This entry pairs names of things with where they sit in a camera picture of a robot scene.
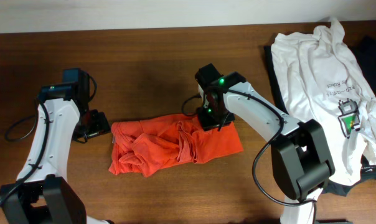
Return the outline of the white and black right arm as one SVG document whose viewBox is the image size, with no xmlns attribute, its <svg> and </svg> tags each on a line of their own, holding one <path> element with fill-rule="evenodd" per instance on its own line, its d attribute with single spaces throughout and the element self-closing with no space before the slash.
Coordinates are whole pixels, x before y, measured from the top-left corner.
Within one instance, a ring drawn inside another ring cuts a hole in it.
<svg viewBox="0 0 376 224">
<path fill-rule="evenodd" d="M 198 71 L 195 79 L 203 103 L 197 109 L 204 130 L 217 129 L 241 117 L 265 141 L 252 167 L 271 150 L 273 178 L 285 195 L 281 223 L 315 223 L 317 200 L 335 167 L 322 126 L 311 119 L 302 122 L 259 95 L 239 73 L 223 76 Z"/>
</svg>

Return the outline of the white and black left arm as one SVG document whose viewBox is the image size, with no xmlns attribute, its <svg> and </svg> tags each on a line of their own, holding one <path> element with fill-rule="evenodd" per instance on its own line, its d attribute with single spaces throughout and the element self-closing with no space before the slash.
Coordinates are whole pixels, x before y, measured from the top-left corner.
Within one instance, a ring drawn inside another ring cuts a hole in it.
<svg viewBox="0 0 376 224">
<path fill-rule="evenodd" d="M 0 211 L 9 223 L 99 223 L 67 182 L 71 143 L 110 130 L 103 113 L 89 110 L 91 98 L 90 87 L 78 83 L 40 90 L 26 163 L 15 183 L 0 188 Z"/>
</svg>

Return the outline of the red printed t-shirt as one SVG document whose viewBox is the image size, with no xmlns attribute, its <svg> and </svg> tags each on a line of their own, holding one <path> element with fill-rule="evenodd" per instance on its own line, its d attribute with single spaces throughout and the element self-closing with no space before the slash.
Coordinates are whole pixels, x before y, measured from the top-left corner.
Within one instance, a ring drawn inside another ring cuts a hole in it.
<svg viewBox="0 0 376 224">
<path fill-rule="evenodd" d="M 114 175 L 155 172 L 186 163 L 205 164 L 243 151 L 234 124 L 220 131 L 202 129 L 199 119 L 170 114 L 112 124 L 113 150 L 109 171 Z"/>
</svg>

